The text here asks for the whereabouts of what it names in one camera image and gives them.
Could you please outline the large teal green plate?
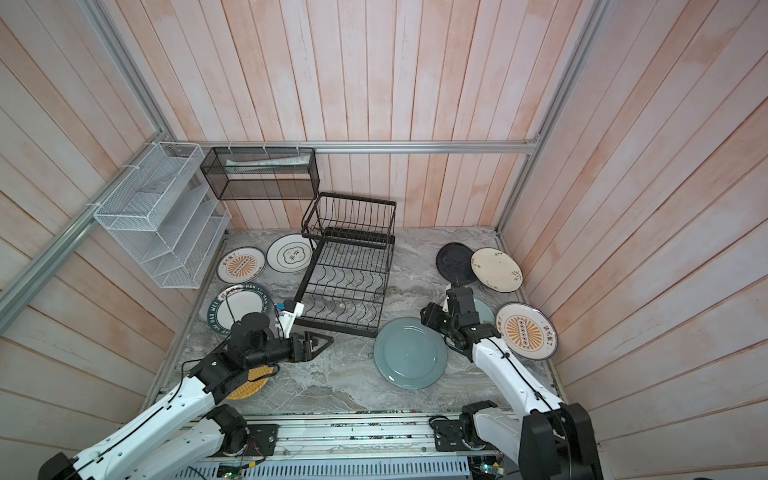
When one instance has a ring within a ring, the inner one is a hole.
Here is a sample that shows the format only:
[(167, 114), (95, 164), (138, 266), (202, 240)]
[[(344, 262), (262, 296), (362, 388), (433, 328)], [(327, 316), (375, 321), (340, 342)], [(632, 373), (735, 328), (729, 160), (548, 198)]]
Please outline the large teal green plate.
[(442, 337), (413, 317), (388, 322), (376, 337), (373, 358), (379, 373), (391, 384), (421, 390), (443, 375), (448, 349)]

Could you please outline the cream floral plate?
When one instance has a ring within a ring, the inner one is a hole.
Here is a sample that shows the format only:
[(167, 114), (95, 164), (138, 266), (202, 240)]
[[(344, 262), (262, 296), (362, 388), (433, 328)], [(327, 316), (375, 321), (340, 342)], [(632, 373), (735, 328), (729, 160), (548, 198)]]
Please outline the cream floral plate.
[(521, 268), (501, 250), (478, 249), (471, 256), (470, 264), (478, 280), (494, 291), (511, 293), (517, 291), (523, 284)]

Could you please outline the black wire dish rack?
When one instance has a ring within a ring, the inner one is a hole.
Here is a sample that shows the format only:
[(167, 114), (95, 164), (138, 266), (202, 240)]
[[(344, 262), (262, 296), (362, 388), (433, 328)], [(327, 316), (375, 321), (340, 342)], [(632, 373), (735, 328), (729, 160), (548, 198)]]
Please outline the black wire dish rack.
[(319, 193), (302, 220), (312, 256), (294, 300), (303, 327), (377, 336), (394, 256), (397, 204)]

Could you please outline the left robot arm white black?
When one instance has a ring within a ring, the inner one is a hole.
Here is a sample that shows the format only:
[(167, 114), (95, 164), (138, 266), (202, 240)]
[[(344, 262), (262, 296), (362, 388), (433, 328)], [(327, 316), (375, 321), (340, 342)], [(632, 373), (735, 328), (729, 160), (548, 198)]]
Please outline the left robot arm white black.
[(270, 319), (249, 313), (168, 394), (113, 434), (69, 457), (59, 452), (41, 479), (160, 479), (215, 453), (241, 458), (251, 446), (247, 421), (226, 399), (251, 370), (314, 360), (330, 336), (306, 331), (275, 336)]

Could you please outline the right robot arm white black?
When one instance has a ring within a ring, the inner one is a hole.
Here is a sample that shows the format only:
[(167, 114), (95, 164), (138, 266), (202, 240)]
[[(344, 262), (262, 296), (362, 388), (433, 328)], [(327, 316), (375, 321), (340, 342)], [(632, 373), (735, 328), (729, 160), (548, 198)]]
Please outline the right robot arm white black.
[(511, 407), (505, 412), (490, 401), (464, 406), (460, 424), (466, 445), (494, 447), (516, 465), (519, 479), (604, 477), (587, 411), (546, 389), (496, 327), (479, 320), (471, 288), (448, 289), (446, 305), (428, 303), (420, 320), (482, 370)]

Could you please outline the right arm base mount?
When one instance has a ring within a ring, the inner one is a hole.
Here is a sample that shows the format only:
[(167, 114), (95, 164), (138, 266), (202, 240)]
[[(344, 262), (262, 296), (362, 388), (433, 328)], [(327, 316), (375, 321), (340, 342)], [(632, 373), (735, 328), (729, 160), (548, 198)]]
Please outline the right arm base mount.
[(473, 415), (481, 410), (496, 407), (496, 403), (484, 400), (465, 405), (455, 420), (445, 415), (430, 417), (428, 425), (434, 434), (436, 450), (438, 452), (492, 450), (493, 446), (483, 441), (477, 434)]

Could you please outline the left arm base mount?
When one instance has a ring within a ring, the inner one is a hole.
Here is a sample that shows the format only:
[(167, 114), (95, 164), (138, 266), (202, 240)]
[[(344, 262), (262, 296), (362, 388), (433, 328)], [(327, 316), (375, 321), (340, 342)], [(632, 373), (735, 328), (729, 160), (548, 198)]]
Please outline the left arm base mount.
[(275, 423), (249, 422), (233, 406), (216, 406), (198, 422), (199, 426), (211, 423), (215, 435), (222, 443), (215, 456), (270, 457), (274, 454), (279, 425)]

